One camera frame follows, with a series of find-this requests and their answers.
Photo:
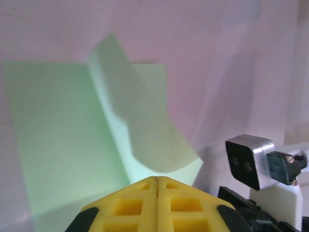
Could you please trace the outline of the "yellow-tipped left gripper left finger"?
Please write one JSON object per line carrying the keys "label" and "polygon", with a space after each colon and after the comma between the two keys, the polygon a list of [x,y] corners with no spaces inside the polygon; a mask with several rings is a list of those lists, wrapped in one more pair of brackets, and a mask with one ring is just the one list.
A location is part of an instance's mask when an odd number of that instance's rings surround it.
{"label": "yellow-tipped left gripper left finger", "polygon": [[157,232],[157,177],[89,203],[65,232]]}

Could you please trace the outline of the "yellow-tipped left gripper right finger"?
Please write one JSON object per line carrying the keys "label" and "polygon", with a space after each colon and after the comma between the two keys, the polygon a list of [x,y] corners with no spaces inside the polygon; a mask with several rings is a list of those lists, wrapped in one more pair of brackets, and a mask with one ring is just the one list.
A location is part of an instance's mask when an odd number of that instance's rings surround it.
{"label": "yellow-tipped left gripper right finger", "polygon": [[169,177],[157,182],[157,232],[253,232],[231,203]]}

